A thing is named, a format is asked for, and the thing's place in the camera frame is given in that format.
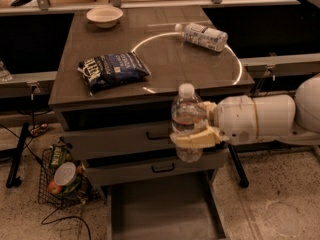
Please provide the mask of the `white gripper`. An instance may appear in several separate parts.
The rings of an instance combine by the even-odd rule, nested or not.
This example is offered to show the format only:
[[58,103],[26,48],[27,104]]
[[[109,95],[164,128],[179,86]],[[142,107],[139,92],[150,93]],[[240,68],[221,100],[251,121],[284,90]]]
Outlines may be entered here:
[[228,140],[232,145],[251,144],[256,141],[256,107],[250,97],[232,96],[218,104],[204,101],[202,107],[206,110],[207,118],[210,121],[214,119],[216,127],[208,126],[199,133],[185,136],[172,133],[170,139],[177,147],[200,149],[214,147]]

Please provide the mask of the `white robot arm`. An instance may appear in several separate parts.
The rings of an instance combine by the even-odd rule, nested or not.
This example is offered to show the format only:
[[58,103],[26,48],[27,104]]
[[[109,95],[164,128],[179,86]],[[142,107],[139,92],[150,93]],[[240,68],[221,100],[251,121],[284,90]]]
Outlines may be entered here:
[[232,145],[317,144],[319,85],[320,77],[315,75],[294,96],[230,96],[215,104],[197,100],[194,87],[183,84],[172,105],[170,139],[179,148],[208,148],[223,141]]

